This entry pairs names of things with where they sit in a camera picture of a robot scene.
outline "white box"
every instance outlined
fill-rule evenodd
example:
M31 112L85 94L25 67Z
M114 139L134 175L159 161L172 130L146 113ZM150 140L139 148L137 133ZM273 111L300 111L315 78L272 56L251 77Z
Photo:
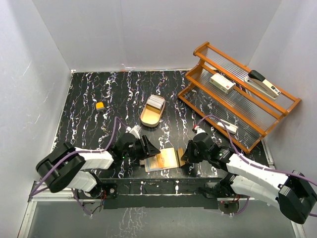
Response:
M224 93L228 94L232 88L234 87L235 83L231 82L230 80L226 79L220 73L215 73L210 78L210 83L217 88L219 88Z

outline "corrugated transparent panel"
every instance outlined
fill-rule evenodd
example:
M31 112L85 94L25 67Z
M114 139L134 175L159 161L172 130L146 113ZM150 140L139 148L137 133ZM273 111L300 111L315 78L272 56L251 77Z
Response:
M248 72L245 71L243 68L239 67L235 63L231 62L227 58L223 57L222 55L218 54L208 47L204 48L202 51L200 51L200 53L209 58L211 61L218 64L219 66L223 67L229 73L232 73L240 80L244 80L244 78L248 76Z
M276 121L276 118L271 116L262 108L258 107L236 90L232 89L228 94L225 94L220 89L213 86L210 83L211 76L212 74L207 70L200 68L192 75L192 78L206 87L210 92L221 98L224 102L241 113L262 130L267 130Z
M227 110L227 108L221 105L214 98L210 97L202 89L194 87L184 95L184 98L200 111L202 111L205 115L213 114L220 119L224 119L227 122L238 126L238 131L233 136L247 149L249 149L260 137L260 135L252 127L238 118L235 114Z

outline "gray floor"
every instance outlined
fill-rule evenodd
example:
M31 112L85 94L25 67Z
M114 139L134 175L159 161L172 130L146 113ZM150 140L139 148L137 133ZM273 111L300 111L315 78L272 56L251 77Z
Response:
M294 238L295 234L278 210L254 200L233 218L203 208L125 208L102 210L90 219L76 202L38 202L28 237Z

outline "marble tabletop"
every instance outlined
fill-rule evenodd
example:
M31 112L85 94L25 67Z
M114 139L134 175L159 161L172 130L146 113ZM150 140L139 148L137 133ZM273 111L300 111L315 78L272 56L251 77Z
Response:
M193 126L201 119L189 106L177 98L188 85L186 71L133 71L133 72L83 72L72 76L68 96L62 112L54 146L66 141L85 149L104 148L112 133L114 117L120 117L130 127L138 124L141 134L159 148L180 147L186 150L188 140L194 137ZM165 109L159 125L143 126L140 114L147 98L163 96ZM105 111L98 113L97 102L103 102ZM207 122L201 124L218 145L228 146L228 139ZM116 136L124 133L119 127ZM248 158L267 165L263 145L260 142ZM108 170L97 170L104 179L187 179L221 178L226 172L217 170L208 162L189 164L182 168L157 172L145 172L133 158L113 163Z

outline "yellow object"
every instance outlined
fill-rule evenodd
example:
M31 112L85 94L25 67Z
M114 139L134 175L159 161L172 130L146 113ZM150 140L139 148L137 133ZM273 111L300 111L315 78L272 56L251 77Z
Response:
M105 109L104 104L102 102L96 103L97 112L101 112Z
M165 107L165 99L160 96L151 95L140 116L143 125L155 127L159 124Z

